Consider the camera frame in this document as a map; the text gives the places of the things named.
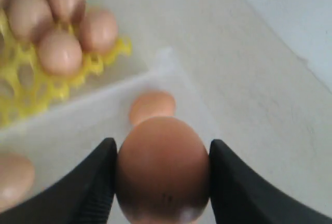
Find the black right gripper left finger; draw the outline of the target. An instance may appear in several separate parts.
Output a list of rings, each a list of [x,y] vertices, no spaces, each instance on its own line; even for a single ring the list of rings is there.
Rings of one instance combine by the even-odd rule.
[[[1,213],[1,223],[107,223],[115,194],[117,146],[104,139],[54,185]]]

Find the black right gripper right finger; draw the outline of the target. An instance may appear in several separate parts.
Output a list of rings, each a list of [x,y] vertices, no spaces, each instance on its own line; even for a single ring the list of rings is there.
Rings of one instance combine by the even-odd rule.
[[[211,142],[209,157],[216,223],[331,223],[262,178],[222,140]]]

